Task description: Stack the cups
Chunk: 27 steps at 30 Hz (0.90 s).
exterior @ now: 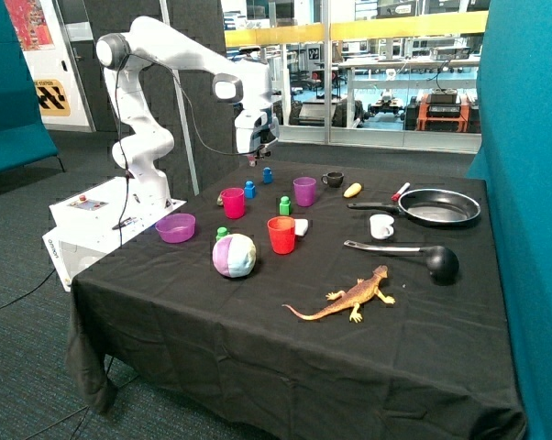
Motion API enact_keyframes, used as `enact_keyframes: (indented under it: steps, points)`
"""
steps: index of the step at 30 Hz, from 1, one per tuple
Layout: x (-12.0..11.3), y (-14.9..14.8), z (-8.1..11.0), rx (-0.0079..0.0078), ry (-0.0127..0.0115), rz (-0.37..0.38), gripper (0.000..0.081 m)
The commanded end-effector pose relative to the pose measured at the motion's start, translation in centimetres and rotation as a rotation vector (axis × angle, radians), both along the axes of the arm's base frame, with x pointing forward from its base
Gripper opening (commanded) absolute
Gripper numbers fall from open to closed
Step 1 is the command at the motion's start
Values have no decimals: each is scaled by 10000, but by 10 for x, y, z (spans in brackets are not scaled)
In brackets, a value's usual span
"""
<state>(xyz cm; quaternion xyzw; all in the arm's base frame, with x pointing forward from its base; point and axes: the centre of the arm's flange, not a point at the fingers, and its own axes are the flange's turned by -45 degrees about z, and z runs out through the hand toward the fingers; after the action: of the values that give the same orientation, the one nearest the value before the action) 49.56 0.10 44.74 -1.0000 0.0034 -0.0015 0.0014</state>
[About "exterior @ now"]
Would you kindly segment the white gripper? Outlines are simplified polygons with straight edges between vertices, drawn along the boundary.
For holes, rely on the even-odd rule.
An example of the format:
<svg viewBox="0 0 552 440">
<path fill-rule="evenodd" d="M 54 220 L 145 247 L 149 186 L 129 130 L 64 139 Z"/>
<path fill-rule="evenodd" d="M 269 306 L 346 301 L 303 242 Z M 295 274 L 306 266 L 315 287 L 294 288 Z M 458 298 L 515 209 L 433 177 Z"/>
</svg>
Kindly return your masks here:
<svg viewBox="0 0 552 440">
<path fill-rule="evenodd" d="M 237 153 L 248 155 L 250 166 L 268 157 L 264 149 L 280 137 L 278 118 L 271 108 L 260 110 L 244 109 L 235 119 Z"/>
</svg>

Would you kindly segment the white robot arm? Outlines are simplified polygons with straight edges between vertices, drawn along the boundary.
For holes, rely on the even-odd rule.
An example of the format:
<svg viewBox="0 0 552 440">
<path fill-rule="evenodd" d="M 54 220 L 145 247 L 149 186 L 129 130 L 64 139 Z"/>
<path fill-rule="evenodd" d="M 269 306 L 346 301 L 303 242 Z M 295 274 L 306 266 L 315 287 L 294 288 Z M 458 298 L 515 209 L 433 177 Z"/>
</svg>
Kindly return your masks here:
<svg viewBox="0 0 552 440">
<path fill-rule="evenodd" d="M 95 55 L 116 118 L 112 158 L 129 176 L 118 196 L 144 213 L 171 203 L 169 155 L 184 144 L 183 127 L 201 137 L 211 126 L 209 110 L 199 121 L 180 114 L 186 92 L 176 85 L 178 75 L 197 76 L 203 89 L 193 98 L 217 105 L 219 127 L 208 138 L 218 153 L 255 164 L 280 136 L 270 66 L 257 57 L 231 60 L 148 16 L 135 18 L 127 32 L 100 37 Z"/>
</svg>

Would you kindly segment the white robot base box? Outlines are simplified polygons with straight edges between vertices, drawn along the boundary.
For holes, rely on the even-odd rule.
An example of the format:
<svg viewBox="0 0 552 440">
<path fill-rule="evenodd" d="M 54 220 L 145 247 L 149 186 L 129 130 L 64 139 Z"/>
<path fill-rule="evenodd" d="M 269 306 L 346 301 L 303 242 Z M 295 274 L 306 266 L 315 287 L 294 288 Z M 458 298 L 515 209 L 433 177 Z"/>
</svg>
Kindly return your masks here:
<svg viewBox="0 0 552 440">
<path fill-rule="evenodd" d="M 50 206 L 55 227 L 43 242 L 69 291 L 73 278 L 184 205 L 165 198 L 149 203 L 138 182 L 115 177 Z"/>
</svg>

